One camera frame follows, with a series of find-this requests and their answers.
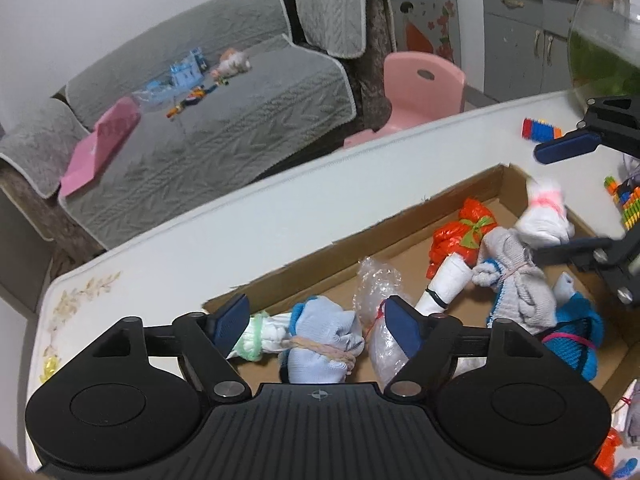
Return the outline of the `white mesh sock bundle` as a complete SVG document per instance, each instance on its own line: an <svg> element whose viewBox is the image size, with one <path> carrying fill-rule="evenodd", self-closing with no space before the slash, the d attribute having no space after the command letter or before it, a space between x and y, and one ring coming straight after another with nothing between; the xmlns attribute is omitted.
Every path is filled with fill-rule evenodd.
<svg viewBox="0 0 640 480"><path fill-rule="evenodd" d="M575 229L567 218L561 185L551 179L528 179L526 192L527 207L514 226L520 240L531 248L568 243Z"/></svg>

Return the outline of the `light blue sock bundle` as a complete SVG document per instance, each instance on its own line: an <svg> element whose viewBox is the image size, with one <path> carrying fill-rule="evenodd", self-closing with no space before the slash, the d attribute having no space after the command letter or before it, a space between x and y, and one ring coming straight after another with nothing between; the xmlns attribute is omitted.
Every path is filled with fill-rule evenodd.
<svg viewBox="0 0 640 480"><path fill-rule="evenodd" d="M340 384L364 349L357 313L326 296L312 296L291 311L281 356L281 378L289 384Z"/></svg>

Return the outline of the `small coloured block strip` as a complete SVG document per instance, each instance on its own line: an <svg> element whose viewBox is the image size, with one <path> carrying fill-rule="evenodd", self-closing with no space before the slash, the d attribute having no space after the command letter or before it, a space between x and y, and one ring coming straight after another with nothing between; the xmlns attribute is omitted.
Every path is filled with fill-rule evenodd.
<svg viewBox="0 0 640 480"><path fill-rule="evenodd" d="M522 122L521 137L537 143L550 142L562 138L563 130L548 122L525 118Z"/></svg>

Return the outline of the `multicolour block cube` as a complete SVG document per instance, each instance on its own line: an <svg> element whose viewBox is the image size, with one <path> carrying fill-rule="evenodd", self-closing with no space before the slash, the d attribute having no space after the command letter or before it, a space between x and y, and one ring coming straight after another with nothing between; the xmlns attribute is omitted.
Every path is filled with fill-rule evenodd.
<svg viewBox="0 0 640 480"><path fill-rule="evenodd" d="M603 185L620 211L620 221L624 229L630 231L640 218L639 187L635 188L627 179L618 182L612 176L606 177Z"/></svg>

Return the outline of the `clear plastic bag bundle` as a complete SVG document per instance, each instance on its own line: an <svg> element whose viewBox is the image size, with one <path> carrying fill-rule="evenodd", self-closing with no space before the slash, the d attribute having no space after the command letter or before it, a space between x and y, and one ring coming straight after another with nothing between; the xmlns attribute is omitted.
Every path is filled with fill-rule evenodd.
<svg viewBox="0 0 640 480"><path fill-rule="evenodd" d="M358 314L369 359L378 381L386 386L408 358L386 326L384 301L390 296L408 296L400 272L387 262L362 259L352 304Z"/></svg>

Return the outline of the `grey sock bundle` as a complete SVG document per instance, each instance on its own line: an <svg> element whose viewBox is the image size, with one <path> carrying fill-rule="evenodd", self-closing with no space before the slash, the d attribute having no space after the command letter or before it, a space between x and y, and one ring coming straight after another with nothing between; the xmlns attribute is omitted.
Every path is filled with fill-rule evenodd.
<svg viewBox="0 0 640 480"><path fill-rule="evenodd" d="M496 294L487 327L505 318L536 335L556 325L556 300L546 274L515 230L497 226L483 237L472 283Z"/></svg>

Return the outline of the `brown cardboard box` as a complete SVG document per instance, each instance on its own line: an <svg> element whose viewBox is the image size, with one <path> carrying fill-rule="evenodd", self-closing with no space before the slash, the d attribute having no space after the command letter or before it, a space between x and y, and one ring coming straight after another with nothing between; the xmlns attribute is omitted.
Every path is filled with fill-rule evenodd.
<svg viewBox="0 0 640 480"><path fill-rule="evenodd" d="M527 178L517 166L493 166L369 229L235 286L232 292L246 295L253 312L282 313L310 296L326 296L349 310L359 284L359 263L372 257L400 273L402 291L415 302L427 284L433 233L457 215L468 197L482 200L502 226L512 226L527 204ZM597 275L574 266L544 270L550 282L563 272L575 279L576 289L593 301L603 318L605 337L593 385L615 404L639 376L639 313L621 306Z"/></svg>

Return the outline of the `orange bundle green ribbon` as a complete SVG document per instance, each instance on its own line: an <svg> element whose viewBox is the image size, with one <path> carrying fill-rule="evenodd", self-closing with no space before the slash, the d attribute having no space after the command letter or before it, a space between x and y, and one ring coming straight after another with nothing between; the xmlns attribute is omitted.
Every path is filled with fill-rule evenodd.
<svg viewBox="0 0 640 480"><path fill-rule="evenodd" d="M428 252L426 277L434 278L445 259L458 254L472 268L476 265L484 236L498 226L494 214L479 200L467 198L457 218L437 229Z"/></svg>

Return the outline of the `grey cabinet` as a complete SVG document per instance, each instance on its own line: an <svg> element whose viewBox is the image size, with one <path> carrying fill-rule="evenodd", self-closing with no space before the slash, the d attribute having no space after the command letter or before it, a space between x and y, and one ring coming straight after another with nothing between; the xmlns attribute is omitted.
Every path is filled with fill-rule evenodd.
<svg viewBox="0 0 640 480"><path fill-rule="evenodd" d="M568 35L578 2L483 0L484 92L488 98L504 102L574 91Z"/></svg>

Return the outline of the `white sock with band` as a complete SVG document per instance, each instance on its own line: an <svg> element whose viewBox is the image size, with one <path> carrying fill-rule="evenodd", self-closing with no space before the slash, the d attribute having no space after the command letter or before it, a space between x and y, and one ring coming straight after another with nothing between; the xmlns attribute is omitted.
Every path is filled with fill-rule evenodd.
<svg viewBox="0 0 640 480"><path fill-rule="evenodd" d="M638 448L640 439L639 381L634 379L612 411L612 426L620 434L624 445Z"/></svg>

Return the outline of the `pink plastic chair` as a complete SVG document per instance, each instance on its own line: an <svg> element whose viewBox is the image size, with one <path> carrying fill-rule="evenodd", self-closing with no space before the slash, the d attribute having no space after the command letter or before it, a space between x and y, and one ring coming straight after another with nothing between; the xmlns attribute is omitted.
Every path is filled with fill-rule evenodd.
<svg viewBox="0 0 640 480"><path fill-rule="evenodd" d="M437 55L390 53L384 61L384 92L390 102L390 118L378 130L366 129L349 136L343 148L460 114L464 109L465 83L463 70Z"/></svg>

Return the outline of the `decorated refrigerator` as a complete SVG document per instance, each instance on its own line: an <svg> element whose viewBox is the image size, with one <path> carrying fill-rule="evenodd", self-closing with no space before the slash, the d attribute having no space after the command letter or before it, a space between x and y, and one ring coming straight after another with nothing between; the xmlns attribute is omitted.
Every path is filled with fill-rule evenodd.
<svg viewBox="0 0 640 480"><path fill-rule="evenodd" d="M390 0L399 51L420 51L461 65L457 0Z"/></svg>

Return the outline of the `grey covered sofa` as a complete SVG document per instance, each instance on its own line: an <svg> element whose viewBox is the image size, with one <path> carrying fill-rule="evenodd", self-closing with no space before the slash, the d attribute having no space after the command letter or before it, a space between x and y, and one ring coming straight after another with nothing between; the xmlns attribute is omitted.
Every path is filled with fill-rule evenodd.
<svg viewBox="0 0 640 480"><path fill-rule="evenodd" d="M342 147L390 117L383 64L390 0L212 0L73 78L1 141L1 195L43 230L67 269L251 183ZM143 104L107 164L70 194L63 174L107 107L131 98L189 40L234 44L250 67Z"/></svg>

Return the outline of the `blue toy castle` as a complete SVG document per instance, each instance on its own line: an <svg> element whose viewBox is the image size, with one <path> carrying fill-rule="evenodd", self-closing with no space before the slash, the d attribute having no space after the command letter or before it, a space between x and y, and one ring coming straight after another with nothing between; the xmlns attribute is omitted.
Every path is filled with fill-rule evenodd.
<svg viewBox="0 0 640 480"><path fill-rule="evenodd" d="M181 61L171 64L171 84L177 89L191 89L202 82L208 63L201 48L191 49Z"/></svg>

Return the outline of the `plush toy on sofa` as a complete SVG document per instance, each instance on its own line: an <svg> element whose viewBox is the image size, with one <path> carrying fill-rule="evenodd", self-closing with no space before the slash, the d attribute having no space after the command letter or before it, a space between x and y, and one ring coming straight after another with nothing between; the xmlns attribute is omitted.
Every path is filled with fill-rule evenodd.
<svg viewBox="0 0 640 480"><path fill-rule="evenodd" d="M210 71L210 76L215 80L229 79L247 73L251 68L250 58L245 52L229 48L220 56L219 63Z"/></svg>

